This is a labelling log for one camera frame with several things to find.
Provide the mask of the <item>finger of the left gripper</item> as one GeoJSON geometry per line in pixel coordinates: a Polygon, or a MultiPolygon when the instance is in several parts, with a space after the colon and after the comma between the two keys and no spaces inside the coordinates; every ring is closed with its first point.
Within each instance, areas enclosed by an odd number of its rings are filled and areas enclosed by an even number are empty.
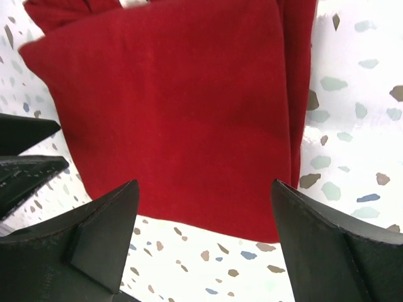
{"type": "Polygon", "coordinates": [[[54,120],[1,113],[1,156],[15,156],[61,129],[54,120]]]}
{"type": "Polygon", "coordinates": [[[11,216],[42,186],[69,167],[61,156],[1,157],[1,219],[11,216]]]}

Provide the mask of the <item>red t shirt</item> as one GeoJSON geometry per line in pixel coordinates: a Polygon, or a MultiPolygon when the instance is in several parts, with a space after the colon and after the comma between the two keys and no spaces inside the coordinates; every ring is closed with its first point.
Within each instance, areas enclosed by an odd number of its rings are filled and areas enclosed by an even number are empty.
{"type": "Polygon", "coordinates": [[[19,49],[48,87],[88,195],[132,180],[143,216],[278,241],[297,186],[315,1],[26,1],[19,49]]]}

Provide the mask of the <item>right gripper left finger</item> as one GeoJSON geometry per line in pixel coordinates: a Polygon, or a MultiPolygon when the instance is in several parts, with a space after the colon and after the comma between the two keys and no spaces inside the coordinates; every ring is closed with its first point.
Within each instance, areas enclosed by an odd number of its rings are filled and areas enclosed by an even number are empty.
{"type": "Polygon", "coordinates": [[[135,301],[120,290],[139,184],[1,237],[1,301],[135,301]]]}

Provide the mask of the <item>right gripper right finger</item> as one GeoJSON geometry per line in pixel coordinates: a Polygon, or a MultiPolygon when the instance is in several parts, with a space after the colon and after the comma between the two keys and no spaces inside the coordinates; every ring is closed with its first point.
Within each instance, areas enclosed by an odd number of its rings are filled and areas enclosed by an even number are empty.
{"type": "Polygon", "coordinates": [[[271,200],[295,301],[402,301],[402,234],[275,180],[271,200]]]}

